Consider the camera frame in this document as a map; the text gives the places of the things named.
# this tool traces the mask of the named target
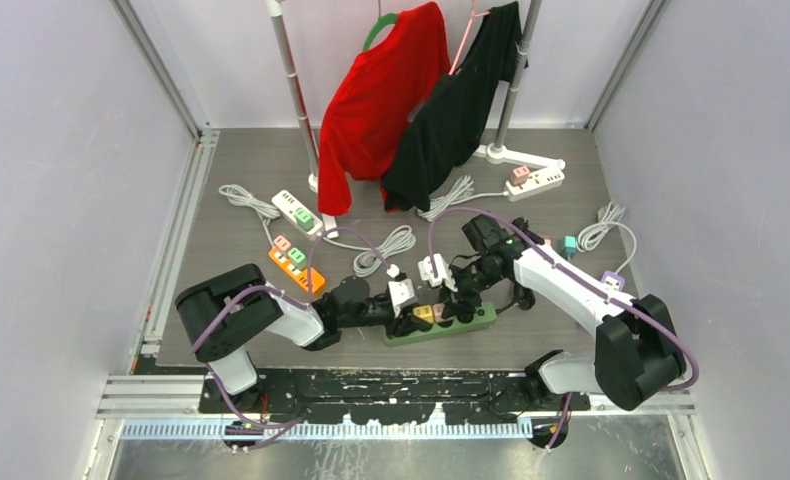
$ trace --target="clothes hanger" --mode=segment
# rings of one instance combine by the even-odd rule
[[[451,62],[451,71],[448,72],[448,75],[454,75],[454,71],[457,70],[457,64],[460,62],[460,54],[463,53],[463,47],[466,45],[466,38],[469,36],[469,30],[472,29],[472,23],[474,23],[474,19],[477,17],[489,15],[489,12],[478,13],[475,15],[475,3],[476,0],[472,0],[472,13],[469,15],[469,24],[466,25],[466,33],[463,34],[463,39],[460,41],[460,48],[457,49],[457,56],[454,57],[454,61]]]
[[[385,27],[388,27],[389,25],[395,25],[395,22],[398,21],[397,13],[387,13],[386,15],[381,15],[380,13],[380,0],[377,0],[377,22],[371,27],[371,31],[366,37],[366,42],[363,44],[364,52],[367,51],[369,47],[371,47],[374,37],[376,37],[381,30],[383,30]]]

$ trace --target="power cord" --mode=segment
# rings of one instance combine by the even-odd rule
[[[324,237],[324,241],[337,247],[361,252],[359,255],[354,257],[354,274],[360,278],[368,277],[372,273],[376,272],[381,265],[383,265],[381,259],[378,258],[370,248],[347,245],[331,240],[327,237]],[[377,247],[377,249],[380,251],[380,254],[383,256],[383,258],[389,258],[391,256],[398,255],[399,253],[406,252],[407,250],[413,248],[415,244],[416,236],[413,235],[413,228],[409,225],[401,225],[395,230],[392,230],[392,233],[386,237],[386,240],[384,240],[383,243]]]
[[[432,222],[439,216],[446,208],[452,205],[459,205],[461,203],[474,200],[476,198],[486,197],[504,197],[507,194],[504,192],[499,193],[479,193],[474,194],[474,181],[470,175],[463,175],[451,187],[445,195],[434,198],[430,201],[430,210],[426,212],[419,212],[419,216],[428,222]]]
[[[263,224],[263,230],[265,230],[268,243],[274,245],[274,241],[271,239],[271,232],[268,231],[268,224],[272,220],[280,218],[280,210],[278,210],[277,207],[257,199],[251,192],[236,184],[222,185],[218,187],[218,193],[227,197],[227,201],[230,202],[231,205],[253,208],[260,218],[260,222]]]
[[[578,250],[581,252],[591,252],[598,247],[598,244],[601,243],[601,240],[604,239],[604,237],[613,227],[624,228],[625,231],[630,233],[631,240],[633,241],[633,247],[631,248],[630,255],[628,255],[628,259],[616,269],[615,273],[617,274],[621,272],[623,268],[628,266],[634,254],[636,254],[636,235],[634,235],[633,230],[631,230],[630,227],[621,222],[622,216],[624,214],[625,207],[613,202],[608,203],[607,205],[598,209],[598,221],[581,230],[577,238]]]

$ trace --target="electrical outlet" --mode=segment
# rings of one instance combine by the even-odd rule
[[[536,195],[540,192],[559,187],[563,183],[566,175],[556,167],[546,167],[535,172],[530,172],[527,180],[521,185],[513,185],[507,180],[504,185],[504,194],[511,202]]]
[[[291,248],[289,251],[298,250],[297,248]],[[283,270],[286,275],[289,275],[289,278],[295,281],[299,287],[305,292],[309,291],[309,279],[307,278],[307,267],[304,265],[304,268],[298,268],[293,263],[293,260],[289,258],[288,255],[280,253],[280,249],[275,247],[271,248],[271,251],[268,252],[269,258]],[[318,270],[315,268],[312,269],[312,283],[313,283],[313,294],[317,295],[324,289],[324,277],[318,273]]]
[[[309,208],[287,190],[281,190],[271,198],[271,203],[310,240],[315,240],[324,231],[324,223]]]

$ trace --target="black shirt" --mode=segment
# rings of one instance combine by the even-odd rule
[[[480,146],[498,82],[515,74],[522,37],[518,2],[489,12],[460,68],[439,79],[404,131],[381,182],[387,210],[429,210],[430,194]]]

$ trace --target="gray tabletop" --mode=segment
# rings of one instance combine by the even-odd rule
[[[490,139],[493,132],[487,131]],[[482,198],[466,205],[486,209],[512,220],[524,216],[531,230],[561,239],[577,235],[595,221],[596,210],[610,201],[607,185],[592,134],[584,130],[510,130],[508,148],[566,161],[566,179],[562,186],[518,202],[506,198]],[[491,165],[472,158],[455,169],[434,196],[446,193],[460,176],[471,175],[476,193],[501,192],[503,182],[513,166]],[[270,259],[269,244],[256,214],[249,208],[230,205],[218,193],[221,185],[236,183],[256,197],[269,201],[287,189],[311,209],[315,194],[307,187],[309,174],[300,133],[294,129],[222,130],[195,219],[176,292],[246,263],[259,265],[266,278],[299,300],[308,300],[298,287]],[[402,271],[419,282],[417,262],[427,255],[429,223],[415,212],[385,213],[378,186],[370,182],[352,182],[353,204],[348,215],[337,219],[339,225],[362,232],[380,244],[399,225],[410,225],[417,237],[409,252],[391,257]],[[451,214],[440,220],[434,233],[434,246],[447,259],[473,251],[460,231],[471,218],[468,214]],[[282,234],[295,245],[309,248],[306,240],[285,219],[271,224],[272,235]],[[359,245],[350,234],[339,241]],[[351,263],[356,252],[321,243],[315,252],[314,266],[332,287],[352,275]],[[615,270],[626,258],[619,233],[611,232],[596,251],[575,256],[573,263],[587,273],[601,277],[605,270]],[[635,293],[630,271],[622,272],[626,290]],[[382,292],[386,274],[379,270],[367,280],[372,292]],[[496,306],[510,298],[509,282],[501,282],[484,295]],[[419,290],[420,299],[432,303],[433,292]],[[458,368],[521,369],[550,350],[562,348],[583,351],[593,347],[592,339],[562,310],[537,295],[536,306],[529,311],[511,308],[499,316],[489,330],[455,335],[439,340],[402,347],[383,344],[383,328],[350,328],[342,341],[319,352],[308,352],[289,340],[262,333],[247,344],[259,367],[342,367],[342,368]],[[172,311],[157,357],[160,365],[197,365],[189,354],[189,339],[176,312]]]

